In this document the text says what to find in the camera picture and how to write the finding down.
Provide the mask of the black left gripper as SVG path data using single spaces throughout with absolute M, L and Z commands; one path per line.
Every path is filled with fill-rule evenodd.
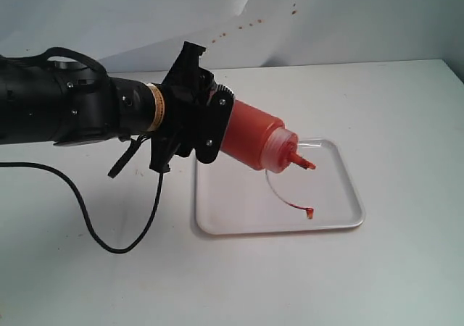
M 150 169 L 168 172 L 174 156 L 213 163 L 220 151 L 234 105 L 234 94 L 225 85 L 215 87 L 214 75 L 200 67 L 206 48 L 186 41 L 167 75 L 157 87 L 165 111 L 151 138 Z

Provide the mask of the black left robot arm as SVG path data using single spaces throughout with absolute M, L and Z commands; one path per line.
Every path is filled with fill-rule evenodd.
M 213 162 L 234 96 L 199 66 L 204 47 L 184 43 L 161 83 L 110 76 L 76 51 L 53 47 L 30 57 L 1 58 L 1 143 L 74 146 L 117 138 L 129 142 L 116 176 L 144 141 L 150 168 L 169 170 L 174 156 Z

